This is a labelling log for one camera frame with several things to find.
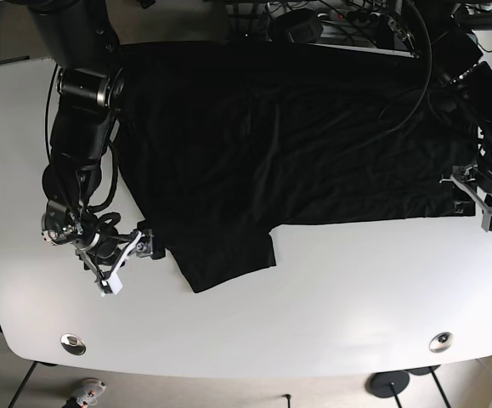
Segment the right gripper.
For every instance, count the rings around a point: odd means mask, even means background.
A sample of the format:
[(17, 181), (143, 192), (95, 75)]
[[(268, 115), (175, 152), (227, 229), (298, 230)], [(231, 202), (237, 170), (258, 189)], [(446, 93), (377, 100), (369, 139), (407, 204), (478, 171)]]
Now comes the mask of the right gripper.
[(137, 229), (129, 235), (106, 235), (95, 232), (73, 241), (76, 255), (84, 267), (99, 281), (101, 297), (116, 295), (123, 288), (118, 275), (113, 275), (136, 251), (153, 250), (152, 229)]

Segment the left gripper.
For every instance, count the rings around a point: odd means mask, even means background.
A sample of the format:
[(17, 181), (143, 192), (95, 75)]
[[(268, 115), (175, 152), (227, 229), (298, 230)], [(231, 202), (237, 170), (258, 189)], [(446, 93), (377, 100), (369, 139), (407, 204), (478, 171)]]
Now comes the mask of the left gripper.
[(453, 166), (452, 173), (438, 182), (452, 183), (468, 194), (483, 210), (482, 229), (492, 232), (492, 173), (480, 170), (478, 165)]

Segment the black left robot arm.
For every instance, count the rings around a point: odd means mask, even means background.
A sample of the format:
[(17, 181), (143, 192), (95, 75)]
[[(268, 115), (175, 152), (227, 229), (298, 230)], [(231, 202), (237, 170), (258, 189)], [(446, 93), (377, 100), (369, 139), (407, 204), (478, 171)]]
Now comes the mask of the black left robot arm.
[(456, 1), (404, 1), (424, 35), (428, 66), (482, 138), (471, 163), (454, 166), (447, 179), (482, 210), (482, 228), (492, 232), (492, 69), (480, 47), (455, 21)]

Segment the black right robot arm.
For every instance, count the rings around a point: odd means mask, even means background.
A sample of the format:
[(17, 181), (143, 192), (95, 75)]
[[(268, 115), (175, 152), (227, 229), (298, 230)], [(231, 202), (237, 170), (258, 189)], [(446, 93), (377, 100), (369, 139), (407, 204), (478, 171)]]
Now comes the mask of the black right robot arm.
[(25, 5), (54, 59), (49, 89), (59, 94), (56, 116), (44, 125), (48, 165), (42, 188), (48, 202), (42, 237), (55, 246), (74, 246), (100, 293), (116, 295), (126, 261), (153, 253), (147, 229), (123, 235), (116, 229), (120, 214), (107, 210), (118, 177), (110, 137), (124, 88), (119, 38), (103, 1)]

